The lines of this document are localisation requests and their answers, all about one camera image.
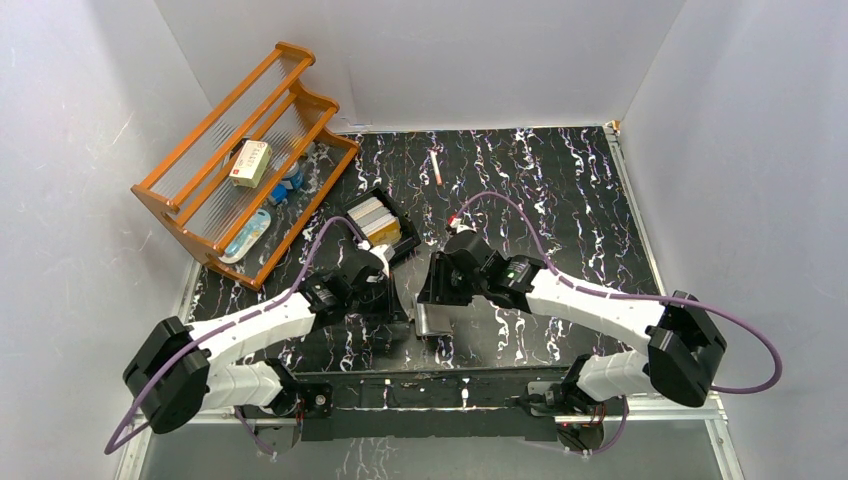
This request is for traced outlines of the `silver metal card holder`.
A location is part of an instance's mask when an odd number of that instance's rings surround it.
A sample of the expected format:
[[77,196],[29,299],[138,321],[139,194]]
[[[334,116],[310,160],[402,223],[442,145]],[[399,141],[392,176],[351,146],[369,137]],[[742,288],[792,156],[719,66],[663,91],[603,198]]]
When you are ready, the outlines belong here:
[[447,306],[422,303],[413,297],[410,319],[418,338],[454,334],[454,326]]

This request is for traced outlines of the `black card tray box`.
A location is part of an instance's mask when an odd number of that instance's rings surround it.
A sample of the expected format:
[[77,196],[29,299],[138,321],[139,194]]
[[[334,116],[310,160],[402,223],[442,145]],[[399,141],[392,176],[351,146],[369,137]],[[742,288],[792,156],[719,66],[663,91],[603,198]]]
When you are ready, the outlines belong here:
[[391,247],[390,266],[405,261],[421,244],[409,213],[381,187],[347,202],[343,214],[371,246]]

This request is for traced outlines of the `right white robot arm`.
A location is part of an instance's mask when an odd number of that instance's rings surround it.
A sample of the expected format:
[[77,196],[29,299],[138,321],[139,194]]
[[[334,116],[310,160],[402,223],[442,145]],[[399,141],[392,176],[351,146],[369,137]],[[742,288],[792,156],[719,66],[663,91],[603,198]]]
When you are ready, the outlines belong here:
[[628,347],[605,356],[578,356],[559,383],[529,383],[512,402],[536,416],[587,414],[613,397],[633,394],[659,394],[701,407],[727,348],[713,320],[685,292],[638,300],[557,274],[537,258],[505,257],[467,230],[431,255],[417,300],[466,306],[477,296],[502,309],[570,321]]

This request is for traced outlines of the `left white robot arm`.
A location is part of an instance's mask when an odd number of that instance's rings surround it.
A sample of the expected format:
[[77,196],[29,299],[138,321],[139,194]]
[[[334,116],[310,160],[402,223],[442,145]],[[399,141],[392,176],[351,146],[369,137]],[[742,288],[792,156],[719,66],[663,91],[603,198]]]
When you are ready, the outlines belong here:
[[295,289],[218,319],[185,325],[160,321],[122,378],[157,434],[185,425],[204,410],[255,406],[279,417],[326,416],[327,384],[302,383],[276,358],[243,358],[300,338],[349,316],[372,322],[403,318],[389,270],[392,247],[356,250],[339,268],[316,271]]

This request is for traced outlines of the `white card stack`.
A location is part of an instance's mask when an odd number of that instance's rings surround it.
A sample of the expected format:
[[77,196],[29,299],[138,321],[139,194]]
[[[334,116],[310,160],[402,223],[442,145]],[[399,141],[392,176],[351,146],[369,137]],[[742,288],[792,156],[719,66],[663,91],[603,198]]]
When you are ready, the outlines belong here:
[[351,208],[347,215],[354,224],[365,230],[370,224],[390,213],[391,211],[380,198],[369,196],[363,202]]

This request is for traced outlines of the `pink white pen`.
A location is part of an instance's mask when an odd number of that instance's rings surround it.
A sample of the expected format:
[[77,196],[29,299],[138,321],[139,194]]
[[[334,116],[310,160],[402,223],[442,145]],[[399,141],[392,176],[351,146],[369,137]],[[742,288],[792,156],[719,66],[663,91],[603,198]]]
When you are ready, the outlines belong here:
[[429,151],[429,158],[433,168],[434,178],[436,180],[436,184],[441,186],[443,184],[441,171],[439,167],[438,154],[435,150]]

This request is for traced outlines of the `light blue blister pack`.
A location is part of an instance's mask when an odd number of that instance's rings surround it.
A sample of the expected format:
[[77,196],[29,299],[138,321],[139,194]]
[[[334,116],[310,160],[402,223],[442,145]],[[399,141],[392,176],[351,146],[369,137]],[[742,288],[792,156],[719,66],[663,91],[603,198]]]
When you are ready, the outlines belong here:
[[267,210],[258,209],[226,247],[220,261],[228,265],[241,261],[266,232],[271,221]]

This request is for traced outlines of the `blue small bottle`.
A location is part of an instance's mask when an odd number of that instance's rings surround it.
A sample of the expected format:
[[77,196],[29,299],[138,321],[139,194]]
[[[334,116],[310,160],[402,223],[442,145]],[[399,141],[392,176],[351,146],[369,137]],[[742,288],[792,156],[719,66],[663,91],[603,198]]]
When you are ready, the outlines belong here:
[[268,201],[272,205],[279,205],[290,193],[298,190],[304,182],[304,175],[299,162],[294,163],[283,175],[281,180],[272,189]]

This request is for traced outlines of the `orange wooden shelf rack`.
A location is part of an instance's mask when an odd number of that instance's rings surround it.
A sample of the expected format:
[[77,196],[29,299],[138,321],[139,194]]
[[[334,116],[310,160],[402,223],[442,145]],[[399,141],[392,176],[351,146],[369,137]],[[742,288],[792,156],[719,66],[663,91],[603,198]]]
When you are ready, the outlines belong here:
[[259,288],[359,152],[336,101],[307,89],[314,54],[271,53],[132,193],[201,265]]

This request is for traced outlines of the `cream medicine box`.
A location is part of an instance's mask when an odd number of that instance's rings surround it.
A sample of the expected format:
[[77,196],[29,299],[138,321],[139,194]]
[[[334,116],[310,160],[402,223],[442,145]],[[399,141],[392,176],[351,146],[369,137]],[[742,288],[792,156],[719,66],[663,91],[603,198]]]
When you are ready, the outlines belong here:
[[269,143],[246,140],[238,151],[229,178],[238,187],[256,188],[267,169],[272,148]]

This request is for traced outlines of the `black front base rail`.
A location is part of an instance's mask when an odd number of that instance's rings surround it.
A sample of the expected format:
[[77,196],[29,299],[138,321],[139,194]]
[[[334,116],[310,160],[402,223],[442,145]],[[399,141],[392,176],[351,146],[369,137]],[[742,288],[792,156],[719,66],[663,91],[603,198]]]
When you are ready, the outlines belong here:
[[554,406],[562,367],[299,373],[330,387],[327,415],[309,412],[306,441],[365,437],[519,437],[554,441],[568,414]]

